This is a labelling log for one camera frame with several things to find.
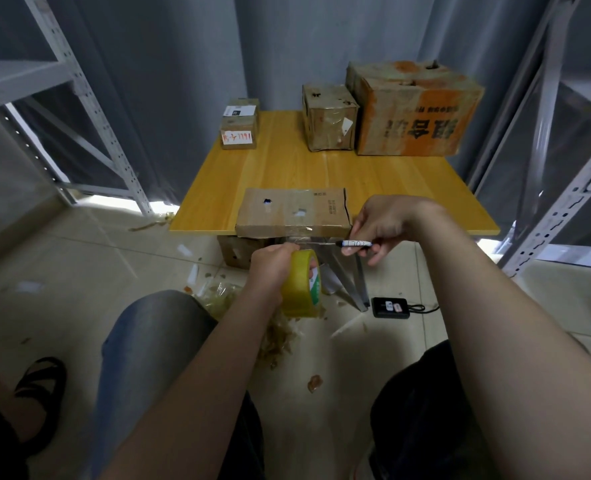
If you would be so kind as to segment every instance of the large cardboard box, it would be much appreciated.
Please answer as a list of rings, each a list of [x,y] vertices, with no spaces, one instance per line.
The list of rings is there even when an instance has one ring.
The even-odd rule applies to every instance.
[[[229,267],[249,269],[251,255],[262,248],[266,248],[270,239],[248,239],[236,235],[219,235],[217,237],[224,263]]]
[[[358,104],[345,86],[305,84],[302,112],[309,150],[353,150]]]
[[[239,237],[347,237],[345,189],[247,189],[235,224]]]
[[[455,155],[484,92],[435,61],[351,62],[346,82],[362,108],[358,155]]]
[[[220,146],[224,150],[255,148],[259,133],[259,101],[231,99],[220,123]]]

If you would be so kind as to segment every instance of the cardboard box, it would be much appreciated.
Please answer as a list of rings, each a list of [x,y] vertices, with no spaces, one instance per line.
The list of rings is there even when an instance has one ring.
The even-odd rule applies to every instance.
[[[455,155],[484,92],[435,61],[352,62],[346,82],[362,108],[358,155]]]
[[[220,123],[220,147],[224,150],[255,148],[259,134],[259,101],[231,99]]]
[[[347,237],[345,189],[247,189],[235,224],[239,237]]]
[[[345,86],[302,86],[307,145],[320,150],[353,150],[358,104]]]
[[[249,269],[251,255],[259,249],[266,248],[270,239],[247,239],[236,235],[219,235],[217,241],[227,266]]]

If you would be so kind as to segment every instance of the yellow tape roll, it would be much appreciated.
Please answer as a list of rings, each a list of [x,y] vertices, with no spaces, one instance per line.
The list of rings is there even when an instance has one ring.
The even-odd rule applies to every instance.
[[[282,312],[287,317],[320,316],[320,273],[314,250],[291,254],[291,272],[282,285]]]

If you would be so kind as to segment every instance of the wall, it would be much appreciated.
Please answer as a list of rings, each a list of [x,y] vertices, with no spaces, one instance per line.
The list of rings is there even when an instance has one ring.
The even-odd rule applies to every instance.
[[[54,186],[0,121],[0,255],[63,208]]]

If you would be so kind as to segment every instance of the wooden tabletop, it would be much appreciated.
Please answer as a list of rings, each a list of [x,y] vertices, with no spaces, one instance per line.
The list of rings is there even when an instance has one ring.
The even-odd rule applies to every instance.
[[[345,187],[351,216],[374,194],[430,197],[470,234],[500,232],[443,157],[361,157],[310,152],[299,111],[262,111],[255,150],[222,150],[216,141],[171,223],[172,231],[234,235],[244,191]]]

